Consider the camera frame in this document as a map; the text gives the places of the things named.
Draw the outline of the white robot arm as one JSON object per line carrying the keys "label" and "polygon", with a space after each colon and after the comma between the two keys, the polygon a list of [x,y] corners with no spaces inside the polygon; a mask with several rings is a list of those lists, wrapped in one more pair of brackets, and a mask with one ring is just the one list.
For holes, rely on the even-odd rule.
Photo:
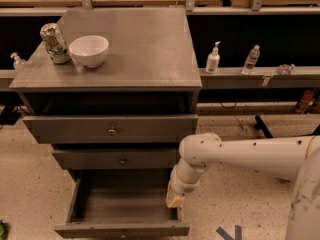
{"label": "white robot arm", "polygon": [[167,188],[169,208],[186,195],[215,162],[257,170],[295,183],[285,240],[320,240],[320,136],[223,141],[214,133],[185,137]]}

